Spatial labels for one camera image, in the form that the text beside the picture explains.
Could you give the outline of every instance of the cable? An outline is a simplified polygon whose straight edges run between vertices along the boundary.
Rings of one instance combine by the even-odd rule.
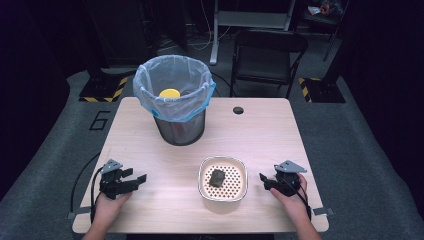
[[[205,16],[206,24],[208,25],[209,40],[208,40],[207,43],[202,43],[202,44],[206,44],[202,48],[195,48],[193,44],[190,44],[196,50],[203,50],[203,49],[205,49],[207,46],[209,46],[209,44],[211,43],[211,39],[212,39],[211,27],[209,25],[208,17],[206,16],[205,7],[203,6],[203,0],[200,0],[200,2],[201,2],[201,5],[202,5],[203,16]]]
[[[303,194],[305,194],[305,197],[302,197],[302,195],[300,195],[300,193],[299,193],[299,191],[298,190],[296,190],[296,189],[294,189],[294,187],[290,184],[290,183],[288,183],[287,181],[286,181],[286,179],[284,179],[284,178],[281,178],[281,180],[283,180],[296,194],[297,194],[297,196],[299,196],[299,198],[300,198],[300,200],[302,200],[302,202],[303,202],[303,204],[305,205],[305,208],[306,208],[306,213],[308,214],[308,217],[309,217],[309,220],[311,220],[312,219],[312,213],[311,213],[311,207],[309,206],[309,204],[308,204],[308,195],[306,194],[306,192],[305,192],[305,190],[303,189],[303,187],[302,186],[300,186],[300,188],[302,189],[302,191],[303,191]]]
[[[74,185],[72,187],[72,192],[71,192],[71,207],[70,207],[70,213],[74,212],[74,194],[75,194],[75,189],[78,183],[78,180],[80,179],[82,173],[84,172],[84,170],[87,168],[88,165],[90,165],[90,163],[96,159],[98,156],[100,155],[100,152],[97,153],[94,157],[92,157],[90,159],[90,161],[88,161],[88,163],[85,164],[85,166],[81,169],[81,171],[79,172],[77,178],[75,179]]]
[[[93,223],[93,221],[94,221],[94,215],[96,213],[96,204],[95,204],[95,202],[97,202],[97,198],[100,195],[100,193],[99,193],[99,195],[97,195],[97,197],[96,197],[96,201],[94,201],[94,185],[96,183],[97,175],[100,173],[100,171],[102,171],[102,169],[103,169],[103,167],[97,169],[96,174],[94,174],[93,180],[91,181],[91,208],[90,208],[90,220],[91,220],[91,223]]]
[[[217,76],[218,78],[220,78],[222,81],[224,81],[227,85],[228,85],[228,87],[231,89],[231,86],[230,86],[230,84],[223,78],[223,77],[221,77],[221,76],[219,76],[218,74],[216,74],[216,73],[213,73],[213,72],[211,72],[212,73],[212,75],[215,75],[215,76]],[[237,97],[237,94],[236,94],[236,92],[234,92],[234,89],[233,89],[233,94],[234,94],[234,96],[235,97]]]

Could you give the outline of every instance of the metal trash can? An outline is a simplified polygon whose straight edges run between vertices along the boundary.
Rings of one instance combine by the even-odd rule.
[[[152,113],[160,135],[176,146],[201,138],[215,86],[203,62],[178,55],[147,61],[139,66],[133,80],[134,95]]]

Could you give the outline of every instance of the plastic bag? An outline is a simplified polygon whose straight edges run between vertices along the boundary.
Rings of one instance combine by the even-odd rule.
[[[216,83],[201,61],[178,55],[153,58],[139,66],[133,80],[134,95],[156,118],[187,122],[209,105]],[[179,98],[163,98],[165,89],[176,89]]]

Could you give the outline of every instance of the black chair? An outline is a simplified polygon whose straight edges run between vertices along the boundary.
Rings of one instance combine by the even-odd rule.
[[[308,48],[308,41],[298,33],[248,29],[236,35],[230,97],[236,80],[288,85],[289,98],[300,59]],[[295,58],[290,64],[290,55]]]
[[[332,31],[331,35],[330,35],[330,39],[329,39],[329,45],[327,48],[327,52],[325,53],[324,59],[323,61],[327,61],[328,58],[328,54],[330,53],[330,50],[334,44],[334,40],[336,39],[336,37],[339,34],[339,30],[340,30],[340,25],[343,22],[343,19],[345,17],[345,13],[347,10],[347,7],[349,6],[349,0],[344,1],[344,6],[343,7],[343,13],[341,15],[329,15],[329,16],[325,16],[322,15],[321,13],[312,15],[309,11],[308,11],[308,7],[305,6],[305,10],[301,13],[302,16],[300,17],[301,19],[305,20],[306,22],[312,24],[312,25],[316,25],[319,27],[323,27],[326,28],[327,30]]]

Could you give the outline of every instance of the wooden table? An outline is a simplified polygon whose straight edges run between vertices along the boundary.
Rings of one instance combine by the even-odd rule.
[[[242,107],[244,113],[235,114],[234,107]],[[232,156],[246,165],[248,191],[231,213],[209,211],[199,193],[199,168],[210,156]],[[203,136],[180,147],[162,139],[152,115],[137,98],[124,98],[95,169],[109,159],[122,163],[122,169],[134,168],[134,174],[124,181],[147,174],[147,182],[124,205],[110,232],[293,232],[281,203],[264,190],[259,179],[259,173],[275,175],[274,164],[288,159],[307,169],[303,175],[308,181],[309,204],[322,207],[290,103],[282,98],[212,98]],[[81,203],[82,207],[89,205],[90,185]],[[326,216],[313,216],[312,223],[320,232],[329,226]],[[76,217],[75,232],[85,233],[89,227],[89,214]]]

